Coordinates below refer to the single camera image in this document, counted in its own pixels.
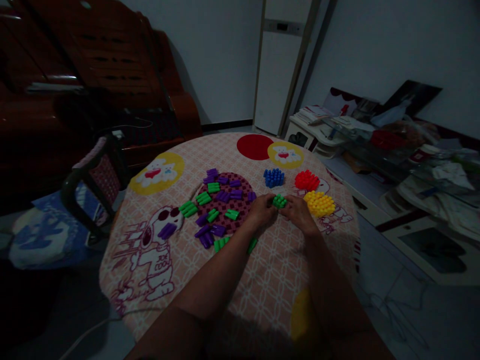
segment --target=tablecloth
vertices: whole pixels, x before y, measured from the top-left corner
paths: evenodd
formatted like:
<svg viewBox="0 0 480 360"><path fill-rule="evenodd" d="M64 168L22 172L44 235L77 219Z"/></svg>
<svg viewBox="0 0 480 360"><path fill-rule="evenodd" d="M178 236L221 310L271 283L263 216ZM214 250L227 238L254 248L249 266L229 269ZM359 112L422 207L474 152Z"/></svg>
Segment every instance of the tablecloth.
<svg viewBox="0 0 480 360"><path fill-rule="evenodd" d="M227 219L225 205L214 200L221 215L215 223L231 234L249 209L247 192L257 196L274 192L303 197L306 191L294 185L295 176L309 169L320 177L318 191L335 201L331 216L317 224L336 262L349 281L356 278L359 230L351 194L325 166L306 149L260 134L224 133L203 136L157 156L132 178L117 220L111 230L100 267L100 287L126 326L139 339L215 251L205 249L194 237L199 230L194 215L183 218L178 207L205 190L206 170L216 168L231 179L241 179L244 190L237 221ZM265 169L285 173L283 186L266 187ZM167 223L177 226L168 239L157 235ZM259 355L264 351L285 355L289 349L292 306L307 286L307 263L301 232L281 215L259 239L227 312L210 339L214 352ZM151 311L133 312L140 309Z"/></svg>

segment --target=red circle print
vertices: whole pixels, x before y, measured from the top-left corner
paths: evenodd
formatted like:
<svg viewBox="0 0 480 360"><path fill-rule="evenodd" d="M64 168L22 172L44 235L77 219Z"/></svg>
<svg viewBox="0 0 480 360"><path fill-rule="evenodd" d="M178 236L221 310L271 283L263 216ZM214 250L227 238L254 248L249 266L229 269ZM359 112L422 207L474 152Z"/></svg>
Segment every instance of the red circle print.
<svg viewBox="0 0 480 360"><path fill-rule="evenodd" d="M244 157L252 160L267 160L269 158L269 146L273 144L269 137L252 134L238 139L236 148Z"/></svg>

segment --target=red toy block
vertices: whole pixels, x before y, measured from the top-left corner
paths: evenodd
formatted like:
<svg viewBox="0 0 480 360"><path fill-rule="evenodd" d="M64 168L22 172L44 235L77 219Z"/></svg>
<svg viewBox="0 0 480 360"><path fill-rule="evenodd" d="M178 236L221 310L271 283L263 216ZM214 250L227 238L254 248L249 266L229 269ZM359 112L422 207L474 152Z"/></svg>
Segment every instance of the red toy block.
<svg viewBox="0 0 480 360"><path fill-rule="evenodd" d="M295 187L298 189L306 189L310 192L316 190L319 184L319 177L312 174L308 169L295 176Z"/></svg>

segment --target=cable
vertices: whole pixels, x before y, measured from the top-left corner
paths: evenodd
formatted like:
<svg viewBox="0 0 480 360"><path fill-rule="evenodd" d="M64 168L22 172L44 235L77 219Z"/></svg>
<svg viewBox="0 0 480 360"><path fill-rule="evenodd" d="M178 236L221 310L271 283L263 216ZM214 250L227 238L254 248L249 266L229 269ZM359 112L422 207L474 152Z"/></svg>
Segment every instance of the cable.
<svg viewBox="0 0 480 360"><path fill-rule="evenodd" d="M147 128L151 128L154 125L154 122L151 121L151 120L147 120L147 119L144 119L144 118L141 118L141 117L138 117L138 116L135 116L135 119L146 121L147 123L149 123L149 125L147 125L147 126L135 126L135 125L123 124L123 125L109 126L109 127L105 127L103 129L98 130L97 132L95 132L93 134L92 137L93 137L93 139L95 139L97 137L97 135L100 134L101 132L108 131L108 130L111 130L111 129L116 129L116 128L124 128L125 127L125 128L147 129Z"/></svg>
<svg viewBox="0 0 480 360"><path fill-rule="evenodd" d="M90 334L92 331L94 331L95 329L98 329L99 327L101 327L102 325L105 325L105 324L108 324L110 322L119 322L119 321L122 321L124 319L124 317L126 317L127 315L130 315L130 314L134 314L134 313L143 313L143 312L151 312L151 311L163 311L165 310L164 307L153 307L153 308L147 308L147 309L137 309L137 310L132 310L132 311L128 311L126 313L124 313L122 315L122 317L118 317L118 318L113 318L113 317L109 317L109 318L106 318L102 321L100 321L97 325L94 325L92 326L91 328L89 328L87 331L85 331L82 335L80 335L78 337L78 339L68 348L68 350L60 357L59 360L65 360L69 355L70 353L75 350L75 348L80 344L80 342L88 335Z"/></svg>
<svg viewBox="0 0 480 360"><path fill-rule="evenodd" d="M407 307L407 308L409 308L413 311L421 311L423 309L424 295L425 295L425 292L426 292L426 290L428 288L428 285L429 285L428 282L426 282L426 281L422 281L422 284L423 285L422 285L422 288L420 290L420 298L419 298L419 301L418 301L418 306L412 306L412 305L410 305L406 302L394 300L389 296L386 296L385 300L384 300L376 293L367 294L368 299L370 300L370 304L364 306L364 307L374 307L375 305L373 303L373 299L374 298L378 299L379 302L380 302L380 305L377 308L381 309L382 306L385 306L386 311L388 313L388 320L390 321L391 327L396 330L396 335L398 335L398 337L401 339L401 342L406 343L406 345L415 354L415 356L417 357L418 360L421 360L421 359L420 359L419 355L412 349L410 344L408 344L408 340L407 340L407 336L405 335L404 328L415 338L415 340L417 340L420 343L420 345L424 349L429 350L430 349L429 344L427 343L425 338L418 332L418 330L415 328L415 326L408 320L408 318L405 316L404 312L399 307L399 305L405 306L405 307ZM401 313L401 315L404 318L403 321L397 315L395 315L395 313L391 309L390 304L396 305L397 310ZM405 325L405 321L414 330L414 332L416 334L413 334L412 331L410 331L407 328L407 326Z"/></svg>

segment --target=white wall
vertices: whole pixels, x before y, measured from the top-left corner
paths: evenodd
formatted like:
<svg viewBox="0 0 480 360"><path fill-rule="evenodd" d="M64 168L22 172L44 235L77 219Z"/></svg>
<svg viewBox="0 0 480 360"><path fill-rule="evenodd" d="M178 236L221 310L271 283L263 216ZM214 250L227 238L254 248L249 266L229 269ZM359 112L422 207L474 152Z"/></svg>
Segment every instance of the white wall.
<svg viewBox="0 0 480 360"><path fill-rule="evenodd" d="M122 0L170 39L202 124L252 119L262 0Z"/></svg>
<svg viewBox="0 0 480 360"><path fill-rule="evenodd" d="M384 103L408 79L443 88L419 118L480 139L480 1L339 0L302 106L330 87Z"/></svg>

